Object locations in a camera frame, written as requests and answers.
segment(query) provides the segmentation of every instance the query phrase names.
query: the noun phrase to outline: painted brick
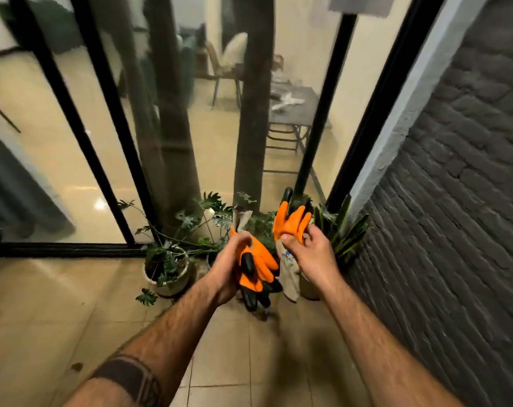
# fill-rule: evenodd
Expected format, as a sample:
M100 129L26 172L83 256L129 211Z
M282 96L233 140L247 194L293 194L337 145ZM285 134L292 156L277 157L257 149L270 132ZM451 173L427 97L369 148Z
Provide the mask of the painted brick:
M489 0L364 208L349 282L468 406L513 405L513 0Z

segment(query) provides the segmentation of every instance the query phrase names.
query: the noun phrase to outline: tree trunk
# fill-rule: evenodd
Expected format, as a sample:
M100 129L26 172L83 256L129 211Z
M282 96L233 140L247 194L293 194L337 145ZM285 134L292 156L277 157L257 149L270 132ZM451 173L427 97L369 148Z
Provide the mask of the tree trunk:
M238 192L246 192L257 200L251 209L259 211L270 110L274 0L233 0L233 5L238 31L247 33L234 200L243 205Z
M183 100L181 64L171 0L145 0L144 15L149 26L150 58L157 84L161 152L166 169L164 200L166 228L179 225L180 210L192 212L193 198L200 197L196 160L192 149L189 116Z
M164 72L169 71L169 68L157 67L153 62L155 68L162 69L155 71L160 108L159 121L136 55L127 0L90 1L98 26L111 34L121 57L142 168L162 230L166 234L173 234L179 225L174 217L175 213L191 205L192 198L199 197L200 192L188 117L184 106L181 104L179 107L182 103L179 87L179 53L172 16L162 15L162 19L159 20L159 26L167 30L150 34L151 48L164 47L166 53L163 52L160 57L170 63L169 67L177 60L178 68L176 73L169 72L165 75ZM171 83L166 89L164 79L166 84ZM172 86L177 86L177 89L172 91Z

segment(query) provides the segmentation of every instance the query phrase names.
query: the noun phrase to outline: tiled floor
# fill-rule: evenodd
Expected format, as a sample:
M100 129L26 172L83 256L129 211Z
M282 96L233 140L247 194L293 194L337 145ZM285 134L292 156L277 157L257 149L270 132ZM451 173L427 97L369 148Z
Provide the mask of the tiled floor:
M140 259L0 259L0 407L58 407L149 324ZM274 295L267 321L233 300L213 315L173 407L369 406L321 302Z
M136 35L139 55L142 55L145 52L145 34ZM118 77L121 71L120 58L107 37L104 38L104 47L112 72ZM86 48L78 47L55 58L115 196L135 200L139 204L138 194ZM234 82L231 80L221 82L216 105L211 108L214 85L212 80L195 80L194 100L188 109L190 130L201 191L217 191L226 202L232 202L240 111L235 101ZM134 136L130 104L127 99L121 101ZM0 109L21 130L21 133L15 132L0 118L7 134L21 146L22 152L47 179L76 227L73 234L35 233L26 241L124 243L83 153L32 53L17 52L0 57ZM274 146L282 145L268 141ZM337 152L337 143L330 130L325 131L321 147L324 150L320 154L328 156L318 157L322 166L316 170L323 171L324 178L329 174L329 157ZM301 158L299 151L294 153L267 149L264 168L297 171ZM294 174L264 173L261 211L277 209L285 187L294 186L295 180ZM331 183L323 182L323 185L329 188ZM305 192L315 200L318 199L311 180ZM124 214L133 232L146 224L144 218L133 209L125 210ZM143 242L147 240L144 234L137 235L136 239Z

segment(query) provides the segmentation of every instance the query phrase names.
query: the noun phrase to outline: gray curtain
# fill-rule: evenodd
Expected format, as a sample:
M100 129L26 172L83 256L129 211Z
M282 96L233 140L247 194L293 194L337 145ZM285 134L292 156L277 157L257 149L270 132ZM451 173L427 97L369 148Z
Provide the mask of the gray curtain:
M0 116L0 229L8 241L23 241L36 231L51 241L75 230L47 180L17 143L17 134Z

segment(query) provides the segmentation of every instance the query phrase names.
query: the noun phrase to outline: arm tattoo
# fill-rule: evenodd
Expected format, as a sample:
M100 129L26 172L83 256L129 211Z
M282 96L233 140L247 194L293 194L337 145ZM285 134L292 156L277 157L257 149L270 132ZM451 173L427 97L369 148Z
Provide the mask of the arm tattoo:
M162 406L162 395L157 378L135 357L125 354L114 356L98 367L89 379L93 378L105 378L117 383L138 406Z

